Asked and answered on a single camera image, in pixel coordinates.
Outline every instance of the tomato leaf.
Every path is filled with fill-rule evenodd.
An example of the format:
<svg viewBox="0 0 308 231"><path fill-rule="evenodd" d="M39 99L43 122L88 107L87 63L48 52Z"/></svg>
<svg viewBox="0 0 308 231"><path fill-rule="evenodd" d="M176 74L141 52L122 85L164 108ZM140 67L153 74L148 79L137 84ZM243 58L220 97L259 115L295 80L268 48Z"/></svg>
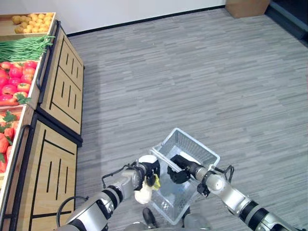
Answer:
<svg viewBox="0 0 308 231"><path fill-rule="evenodd" d="M17 116L13 115L10 111L6 111L3 120L7 123L17 120Z"/></svg>
<svg viewBox="0 0 308 231"><path fill-rule="evenodd" d="M17 97L17 101L19 102L19 104L26 104L31 102L31 98L26 98L23 94L16 94Z"/></svg>
<svg viewBox="0 0 308 231"><path fill-rule="evenodd" d="M4 130L6 129L6 128L10 128L12 125L11 124L5 124L5 126L0 126L0 132L1 133L4 133Z"/></svg>
<svg viewBox="0 0 308 231"><path fill-rule="evenodd" d="M13 142L11 141L10 137L6 136L5 138L8 140L10 146L12 146L12 145L13 145Z"/></svg>
<svg viewBox="0 0 308 231"><path fill-rule="evenodd" d="M5 159L4 159L4 154L0 153L0 161L2 161L3 163L5 163Z"/></svg>

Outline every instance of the white wall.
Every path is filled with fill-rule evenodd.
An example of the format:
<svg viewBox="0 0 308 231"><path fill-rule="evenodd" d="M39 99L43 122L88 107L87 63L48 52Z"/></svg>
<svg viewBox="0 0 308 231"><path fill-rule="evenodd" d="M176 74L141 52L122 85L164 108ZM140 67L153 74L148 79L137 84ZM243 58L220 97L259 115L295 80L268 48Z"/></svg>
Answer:
<svg viewBox="0 0 308 231"><path fill-rule="evenodd" d="M0 14L57 12L67 34L201 8L226 0L2 0Z"/></svg>

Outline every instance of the tomato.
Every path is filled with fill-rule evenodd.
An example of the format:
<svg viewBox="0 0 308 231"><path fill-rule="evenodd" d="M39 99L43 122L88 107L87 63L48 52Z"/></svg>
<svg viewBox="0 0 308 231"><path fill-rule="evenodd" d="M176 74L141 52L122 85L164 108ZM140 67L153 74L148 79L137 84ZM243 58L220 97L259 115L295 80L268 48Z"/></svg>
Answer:
<svg viewBox="0 0 308 231"><path fill-rule="evenodd" d="M17 86L17 90L18 90L18 91L23 91L23 92L29 93L30 87L31 87L31 85L28 84L28 83L20 83L20 84L18 84L18 86Z"/></svg>
<svg viewBox="0 0 308 231"><path fill-rule="evenodd" d="M0 77L0 86L4 86L4 85L7 85L9 84L9 81L7 78L5 77Z"/></svg>
<svg viewBox="0 0 308 231"><path fill-rule="evenodd" d="M21 83L21 79L20 78L10 78L9 79L9 84L17 86L18 84Z"/></svg>
<svg viewBox="0 0 308 231"><path fill-rule="evenodd" d="M5 94L14 95L15 92L17 92L17 87L12 85L12 84L5 85L2 88L2 94L3 95L5 95Z"/></svg>
<svg viewBox="0 0 308 231"><path fill-rule="evenodd" d="M11 125L12 125L12 128L14 129L14 135L16 135L16 130L17 130L17 127L18 127L18 121L13 121L12 123L11 123Z"/></svg>
<svg viewBox="0 0 308 231"><path fill-rule="evenodd" d="M32 67L25 67L24 69L23 69L23 74L25 75L25 74L32 74L32 75L34 75L34 73L35 73L35 69L34 68L32 68Z"/></svg>
<svg viewBox="0 0 308 231"><path fill-rule="evenodd" d="M23 66L24 66L24 65L23 65L22 63L13 63L12 68L15 67L15 68L19 68L19 69L22 70L22 69L23 69Z"/></svg>
<svg viewBox="0 0 308 231"><path fill-rule="evenodd" d="M5 153L8 146L9 146L9 141L4 135L4 138L0 140L0 153Z"/></svg>
<svg viewBox="0 0 308 231"><path fill-rule="evenodd" d="M23 71L19 68L12 68L9 72L11 78L20 78L23 75Z"/></svg>
<svg viewBox="0 0 308 231"><path fill-rule="evenodd" d="M13 98L12 95L0 95L0 101L9 100Z"/></svg>
<svg viewBox="0 0 308 231"><path fill-rule="evenodd" d="M35 62L35 61L26 61L26 62L24 63L24 67L32 67L32 68L34 68L34 69L37 68L37 65L38 65L38 63Z"/></svg>
<svg viewBox="0 0 308 231"><path fill-rule="evenodd" d="M25 98L28 97L28 93L23 92L23 91L18 91L18 92L16 92L16 93L14 93L13 99L17 99L17 95L18 95L18 94L22 94Z"/></svg>
<svg viewBox="0 0 308 231"><path fill-rule="evenodd" d="M3 62L1 63L1 67L4 69L4 70L9 70L11 68L12 64L9 63L9 62Z"/></svg>
<svg viewBox="0 0 308 231"><path fill-rule="evenodd" d="M9 161L10 155L11 155L12 146L9 146L6 150L6 160Z"/></svg>
<svg viewBox="0 0 308 231"><path fill-rule="evenodd" d="M6 128L4 130L4 135L9 137L11 139L11 141L13 141L14 129L13 128Z"/></svg>
<svg viewBox="0 0 308 231"><path fill-rule="evenodd" d="M34 76L32 74L25 74L25 75L21 76L21 81L24 82L24 83L31 84L33 77Z"/></svg>
<svg viewBox="0 0 308 231"><path fill-rule="evenodd" d="M0 157L1 157L1 160L0 160L0 173L5 173L5 170L6 170L6 166L7 166L7 160L6 160L6 155L5 154L2 154L0 153Z"/></svg>

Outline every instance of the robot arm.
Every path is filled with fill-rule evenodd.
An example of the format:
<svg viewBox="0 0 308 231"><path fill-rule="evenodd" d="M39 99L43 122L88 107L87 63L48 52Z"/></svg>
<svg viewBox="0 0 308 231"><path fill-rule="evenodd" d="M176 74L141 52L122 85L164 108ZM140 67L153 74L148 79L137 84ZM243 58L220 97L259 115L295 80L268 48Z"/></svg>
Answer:
<svg viewBox="0 0 308 231"><path fill-rule="evenodd" d="M254 231L298 231L239 192L224 177L217 174L211 166L204 167L179 155L173 158L173 162L200 182L198 186L200 194L208 196L211 192L218 196L228 210L238 216L250 229ZM170 169L168 172L173 173L171 174L173 178L177 178Z"/></svg>
<svg viewBox="0 0 308 231"><path fill-rule="evenodd" d="M134 190L140 190L144 179L151 186L153 175L160 172L159 162L152 155L141 157L131 168L124 170L114 183L76 209L57 231L108 230L107 221L118 205L130 198Z"/></svg>

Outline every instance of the gray carpet floor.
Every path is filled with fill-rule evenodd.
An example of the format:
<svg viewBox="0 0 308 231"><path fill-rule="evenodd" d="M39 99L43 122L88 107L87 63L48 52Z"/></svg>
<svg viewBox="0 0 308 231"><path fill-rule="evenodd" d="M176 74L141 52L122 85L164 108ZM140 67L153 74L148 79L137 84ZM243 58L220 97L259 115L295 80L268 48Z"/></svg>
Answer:
<svg viewBox="0 0 308 231"><path fill-rule="evenodd" d="M241 192L307 228L308 50L294 37L266 16L217 9L70 39L86 67L77 195L100 191L102 175L179 127L219 154L219 167L235 166ZM142 220L143 208L123 202L109 230ZM191 211L214 230L249 230L213 195Z"/></svg>

